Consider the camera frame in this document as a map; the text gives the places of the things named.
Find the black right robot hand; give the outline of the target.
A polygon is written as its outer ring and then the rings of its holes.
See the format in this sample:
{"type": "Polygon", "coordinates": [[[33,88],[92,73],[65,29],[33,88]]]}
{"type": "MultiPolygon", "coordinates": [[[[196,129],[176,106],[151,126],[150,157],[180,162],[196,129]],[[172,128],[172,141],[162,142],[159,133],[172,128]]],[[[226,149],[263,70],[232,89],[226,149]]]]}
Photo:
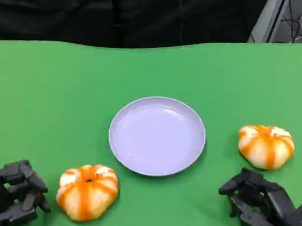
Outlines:
{"type": "Polygon", "coordinates": [[[282,186],[245,167],[218,192],[227,196],[230,216],[239,217],[243,226],[284,226],[286,217],[295,212],[282,186]]]}

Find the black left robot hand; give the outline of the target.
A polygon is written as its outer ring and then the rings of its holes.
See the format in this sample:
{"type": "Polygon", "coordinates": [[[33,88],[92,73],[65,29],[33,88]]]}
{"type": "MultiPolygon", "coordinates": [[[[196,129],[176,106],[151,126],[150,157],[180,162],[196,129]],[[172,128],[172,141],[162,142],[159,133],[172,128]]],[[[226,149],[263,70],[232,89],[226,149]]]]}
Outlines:
{"type": "Polygon", "coordinates": [[[48,191],[29,160],[5,164],[0,168],[0,226],[24,226],[37,218],[37,208],[50,213],[48,191]]]}

